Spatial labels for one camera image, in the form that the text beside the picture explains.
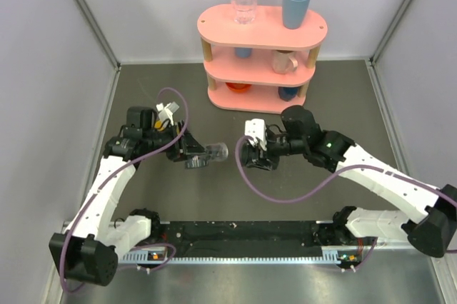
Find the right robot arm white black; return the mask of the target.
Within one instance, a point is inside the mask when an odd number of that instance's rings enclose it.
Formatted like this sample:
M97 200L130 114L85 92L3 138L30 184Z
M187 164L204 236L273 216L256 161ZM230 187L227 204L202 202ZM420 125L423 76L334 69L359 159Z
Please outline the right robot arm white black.
M274 171L282 157L301 155L331 175L307 194L283 203L307 200L340 176L395 206L393 211L345 207L333 219L333 235L338 242L348 244L356 238L402 240L433 258L449 253L456 233L455 186L439 188L407 176L348 136L321 129L313 114L302 106L284 109L281 121L283 128L277 132L263 119L245 122L244 135L235 147L241 174L246 168Z

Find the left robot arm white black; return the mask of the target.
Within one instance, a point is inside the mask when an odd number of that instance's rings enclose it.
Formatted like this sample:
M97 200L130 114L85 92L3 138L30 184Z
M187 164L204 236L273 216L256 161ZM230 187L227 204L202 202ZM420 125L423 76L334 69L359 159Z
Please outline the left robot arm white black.
M84 285L106 286L114 278L125 255L142 248L159 247L153 260L164 265L174 257L175 247L162 236L159 215L135 209L116 227L111 218L128 182L140 163L165 153L187 169L202 168L212 160L226 158L226 147L200 144L185 121L171 117L176 103L128 109L126 123L105 145L93 185L76 217L63 233L55 233L49 249L59 273L61 286L69 290L70 280Z

